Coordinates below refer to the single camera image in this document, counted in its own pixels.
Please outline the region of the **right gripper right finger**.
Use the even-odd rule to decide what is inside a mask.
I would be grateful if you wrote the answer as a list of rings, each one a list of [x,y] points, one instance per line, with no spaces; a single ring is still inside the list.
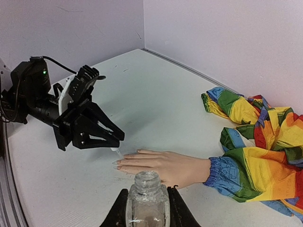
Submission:
[[[170,203],[170,227],[201,227],[179,194],[176,186],[167,188]]]

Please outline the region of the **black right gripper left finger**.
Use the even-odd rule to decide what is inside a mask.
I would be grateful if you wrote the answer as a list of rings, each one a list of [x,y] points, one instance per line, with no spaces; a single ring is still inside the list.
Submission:
[[[125,209],[128,198],[128,190],[122,189],[112,208],[100,227],[125,227]]]

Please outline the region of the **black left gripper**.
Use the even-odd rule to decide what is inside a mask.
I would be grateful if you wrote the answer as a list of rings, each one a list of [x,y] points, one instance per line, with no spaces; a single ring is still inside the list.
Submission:
[[[1,120],[27,124],[27,116],[31,115],[53,128],[61,150],[69,143],[79,149],[118,148],[125,133],[92,101],[81,106],[74,121],[74,135],[71,126],[66,135],[60,134],[67,125],[67,118],[61,117],[58,110],[58,99],[64,87],[59,83],[51,85],[48,59],[47,56],[31,57],[10,73],[13,86],[0,94]]]

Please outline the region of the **nail polish brush cap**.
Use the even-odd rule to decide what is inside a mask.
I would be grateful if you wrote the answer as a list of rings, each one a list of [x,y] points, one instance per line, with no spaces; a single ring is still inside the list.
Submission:
[[[117,155],[123,159],[123,155],[121,154],[119,148],[110,148],[113,152],[117,153]]]

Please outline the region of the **clear nail polish bottle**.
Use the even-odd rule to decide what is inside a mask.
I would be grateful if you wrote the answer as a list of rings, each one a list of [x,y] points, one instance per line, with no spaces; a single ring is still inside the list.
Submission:
[[[135,175],[125,209],[127,227],[169,227],[169,194],[159,175],[142,171]]]

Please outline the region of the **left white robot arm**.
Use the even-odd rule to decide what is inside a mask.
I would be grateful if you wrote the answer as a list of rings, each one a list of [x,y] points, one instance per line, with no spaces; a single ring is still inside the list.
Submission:
[[[51,84],[47,61],[72,73],[66,84]],[[96,68],[73,71],[48,56],[34,56],[10,72],[12,87],[0,91],[0,120],[27,124],[27,116],[52,127],[57,147],[71,143],[78,149],[111,148],[118,151],[125,133],[92,101],[98,80]]]

